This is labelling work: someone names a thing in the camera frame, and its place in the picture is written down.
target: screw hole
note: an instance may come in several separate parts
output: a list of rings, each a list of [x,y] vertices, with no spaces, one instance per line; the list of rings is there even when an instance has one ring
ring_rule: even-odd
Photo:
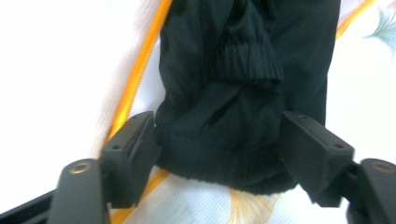
[[[334,144],[333,146],[334,146],[335,148],[337,148],[337,149],[344,148],[344,146],[341,145],[341,144]]]

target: black cloth bag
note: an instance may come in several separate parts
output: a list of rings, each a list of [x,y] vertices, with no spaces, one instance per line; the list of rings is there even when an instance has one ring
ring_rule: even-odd
[[[276,153],[281,114],[324,124],[339,7],[339,0],[174,0],[161,32],[157,164],[257,194],[294,188]]]

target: black fabric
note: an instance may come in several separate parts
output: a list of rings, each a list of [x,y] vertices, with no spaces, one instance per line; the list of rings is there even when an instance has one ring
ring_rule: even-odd
[[[339,4],[174,0],[161,33],[158,165],[252,193],[294,188],[276,153],[280,118],[324,124]]]

